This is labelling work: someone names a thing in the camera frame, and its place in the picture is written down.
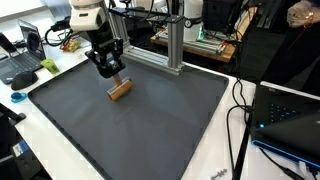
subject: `laptop keyboard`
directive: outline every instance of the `laptop keyboard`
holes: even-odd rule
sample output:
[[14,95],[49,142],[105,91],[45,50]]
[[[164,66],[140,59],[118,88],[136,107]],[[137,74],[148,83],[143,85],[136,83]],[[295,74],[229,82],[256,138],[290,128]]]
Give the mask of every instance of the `laptop keyboard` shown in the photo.
[[295,116],[300,115],[300,112],[297,112],[295,110],[286,108],[286,107],[282,107],[276,104],[270,104],[269,105],[269,120],[270,120],[270,124],[274,124],[277,123],[279,121],[283,121],[289,118],[293,118]]
[[9,66],[17,70],[17,74],[25,71],[36,71],[41,67],[40,61],[32,58],[28,53],[12,57]]

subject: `aluminum frame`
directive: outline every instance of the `aluminum frame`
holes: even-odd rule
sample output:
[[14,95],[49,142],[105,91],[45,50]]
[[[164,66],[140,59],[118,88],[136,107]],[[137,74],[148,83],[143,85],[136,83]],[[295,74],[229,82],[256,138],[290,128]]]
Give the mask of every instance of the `aluminum frame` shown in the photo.
[[109,18],[114,37],[123,39],[123,57],[173,75],[180,74],[184,66],[182,64],[184,18],[181,18],[177,23],[168,23],[168,56],[132,46],[124,18],[114,13],[109,13]]

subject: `desk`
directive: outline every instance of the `desk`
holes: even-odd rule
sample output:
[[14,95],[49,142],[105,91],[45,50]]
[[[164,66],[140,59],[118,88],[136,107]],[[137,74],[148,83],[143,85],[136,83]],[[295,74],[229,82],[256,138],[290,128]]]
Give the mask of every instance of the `desk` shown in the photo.
[[[63,53],[58,48],[45,47],[48,58],[55,60],[61,73],[86,60],[84,52],[90,47],[78,49],[74,53]],[[183,179],[202,180],[209,179],[218,170],[228,169],[228,173],[221,179],[231,179],[230,160],[227,148],[226,114],[235,103],[232,99],[232,86],[236,79],[220,73],[206,70],[204,68],[189,65],[210,73],[229,78],[229,85],[216,109],[198,148],[189,163]],[[46,69],[36,72],[39,80],[32,86],[20,92],[29,92],[40,84],[54,78]],[[255,85],[243,82],[244,96],[247,103],[251,103],[255,91]],[[15,127],[33,150],[39,161],[53,179],[103,179],[99,173],[89,164],[81,153],[67,140],[66,137],[44,116],[30,101],[24,100],[19,104],[10,101],[12,90],[10,86],[0,84],[0,101],[2,104],[17,113],[25,113],[27,118]],[[243,122],[243,111],[236,109],[230,115],[230,128],[232,145],[239,149],[245,124]]]
[[[237,35],[238,37],[240,37],[240,39],[242,39],[241,35],[244,35],[252,21],[252,18],[254,17],[255,13],[257,11],[257,8],[253,7],[249,9],[249,13],[243,15],[244,17],[242,17],[243,21],[242,23],[239,25],[238,28],[238,32]],[[162,45],[162,46],[167,46],[168,42],[165,39],[160,39],[157,35],[151,37],[150,41],[152,43],[158,44],[158,45]],[[218,40],[210,40],[213,43],[221,43],[221,41]],[[234,55],[236,48],[232,45],[227,45],[226,48],[224,49],[224,51],[222,51],[221,54],[217,54],[215,53],[214,49],[212,48],[211,50],[207,50],[207,49],[203,49],[201,47],[196,47],[196,46],[191,46],[189,45],[189,42],[186,42],[183,46],[183,50],[185,52],[189,52],[192,54],[196,54],[196,55],[200,55],[203,57],[207,57],[207,58],[211,58],[217,61],[222,61],[222,62],[230,62],[232,56]]]

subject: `white table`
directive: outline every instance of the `white table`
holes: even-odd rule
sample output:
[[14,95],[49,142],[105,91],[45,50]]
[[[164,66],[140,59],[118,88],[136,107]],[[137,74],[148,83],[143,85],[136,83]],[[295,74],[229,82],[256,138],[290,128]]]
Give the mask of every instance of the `white table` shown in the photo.
[[[29,22],[32,23],[33,18],[26,17],[25,19],[28,19]],[[89,50],[90,47],[79,49],[74,53],[63,53],[58,48],[48,46],[44,49],[47,58],[55,60],[60,71],[64,72],[86,60],[84,52]],[[227,146],[226,114],[229,108],[235,105],[231,91],[236,79],[204,68],[193,65],[190,66],[213,74],[225,76],[229,78],[229,85],[183,175],[183,179],[210,179],[217,171],[227,169],[228,173],[220,179],[229,180],[231,179],[231,165]],[[40,84],[55,77],[46,69],[41,69],[37,71],[36,74],[38,75],[39,80],[32,86],[19,92],[27,93]],[[255,92],[255,85],[245,81],[242,83],[244,85],[243,94],[247,103],[251,104]],[[68,139],[63,136],[63,134],[30,102],[29,99],[26,99],[19,104],[13,104],[10,101],[10,95],[13,91],[10,86],[2,83],[0,83],[0,92],[0,102],[2,104],[16,113],[22,112],[26,114],[27,118],[15,127],[53,179],[103,179],[84,156],[73,147]],[[238,95],[238,86],[236,88],[236,93],[238,101],[242,102]],[[232,147],[234,149],[233,157],[235,160],[237,159],[238,149],[240,148],[245,130],[243,113],[244,112],[241,109],[235,109],[230,115]]]

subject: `metal extrusion bar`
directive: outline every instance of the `metal extrusion bar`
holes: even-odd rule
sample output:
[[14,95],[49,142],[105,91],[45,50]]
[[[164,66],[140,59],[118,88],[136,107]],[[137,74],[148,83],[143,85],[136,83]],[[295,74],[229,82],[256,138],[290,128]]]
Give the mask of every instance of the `metal extrusion bar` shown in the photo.
[[168,24],[168,66],[178,68],[182,62],[183,54],[183,21]]
[[[159,41],[168,42],[168,35],[166,35],[165,33],[161,32],[157,36]],[[207,52],[209,54],[217,54],[216,51],[221,46],[221,44],[222,44],[222,41],[199,40],[195,42],[192,42],[192,41],[184,42],[183,46],[192,48],[192,49],[197,49],[199,51]]]
[[110,22],[114,37],[120,37],[123,40],[123,48],[128,47],[130,42],[123,17],[110,13]]
[[182,67],[180,65],[176,69],[169,68],[168,57],[134,46],[125,49],[122,56],[176,76],[180,74]]

